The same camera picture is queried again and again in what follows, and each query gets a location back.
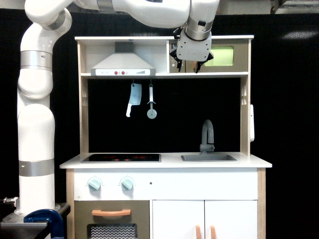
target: silver joint ring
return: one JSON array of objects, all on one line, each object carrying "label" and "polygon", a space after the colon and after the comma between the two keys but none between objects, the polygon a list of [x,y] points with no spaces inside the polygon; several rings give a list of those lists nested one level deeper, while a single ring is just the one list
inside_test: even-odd
[{"label": "silver joint ring", "polygon": [[97,0],[97,4],[101,11],[114,10],[112,0]]},{"label": "silver joint ring", "polygon": [[65,10],[63,10],[59,13],[59,15],[54,23],[52,23],[49,26],[44,26],[44,25],[41,25],[41,26],[45,30],[53,31],[53,30],[58,29],[60,26],[62,26],[64,24],[65,18],[66,18]]},{"label": "silver joint ring", "polygon": [[52,71],[52,54],[43,51],[22,51],[21,69]]},{"label": "silver joint ring", "polygon": [[187,20],[185,34],[192,40],[204,41],[209,37],[212,25],[213,21],[198,22],[189,17]]},{"label": "silver joint ring", "polygon": [[19,175],[22,177],[46,176],[54,173],[54,159],[43,161],[20,161]]}]

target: mint green knob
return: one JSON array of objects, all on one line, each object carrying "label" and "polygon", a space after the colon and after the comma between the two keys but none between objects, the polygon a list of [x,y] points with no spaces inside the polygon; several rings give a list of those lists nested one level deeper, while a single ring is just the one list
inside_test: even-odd
[{"label": "mint green knob", "polygon": [[121,187],[124,190],[131,190],[133,188],[134,182],[130,177],[125,177],[121,180]]},{"label": "mint green knob", "polygon": [[97,178],[91,178],[89,180],[89,183],[88,183],[90,189],[96,191],[96,190],[99,190],[100,187],[101,187],[101,181]]}]

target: orange handle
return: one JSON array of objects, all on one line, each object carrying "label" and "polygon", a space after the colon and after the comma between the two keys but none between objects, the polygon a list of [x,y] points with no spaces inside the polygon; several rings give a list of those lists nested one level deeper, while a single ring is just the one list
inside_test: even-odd
[{"label": "orange handle", "polygon": [[196,239],[200,239],[200,227],[196,225]]},{"label": "orange handle", "polygon": [[215,227],[210,226],[210,231],[211,231],[211,239],[216,239]]},{"label": "orange handle", "polygon": [[99,217],[118,217],[118,216],[127,216],[131,214],[131,209],[123,209],[121,211],[115,211],[115,212],[105,212],[101,210],[93,210],[92,215],[93,216],[99,216]]}]

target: meat cleaver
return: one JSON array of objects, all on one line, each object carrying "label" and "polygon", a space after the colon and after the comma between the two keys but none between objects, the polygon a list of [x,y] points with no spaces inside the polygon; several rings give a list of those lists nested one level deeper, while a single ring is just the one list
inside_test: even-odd
[{"label": "meat cleaver", "polygon": [[131,117],[131,107],[132,106],[139,106],[141,103],[142,97],[142,85],[141,84],[131,84],[131,95],[128,104],[128,109],[126,111],[126,117]]}]

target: cabinet door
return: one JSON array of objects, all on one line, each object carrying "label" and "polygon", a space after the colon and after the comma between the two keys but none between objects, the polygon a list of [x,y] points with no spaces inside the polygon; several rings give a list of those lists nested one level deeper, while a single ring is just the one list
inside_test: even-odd
[{"label": "cabinet door", "polygon": [[257,201],[205,201],[205,234],[212,239],[257,239]]},{"label": "cabinet door", "polygon": [[154,239],[204,239],[204,201],[153,201]]}]

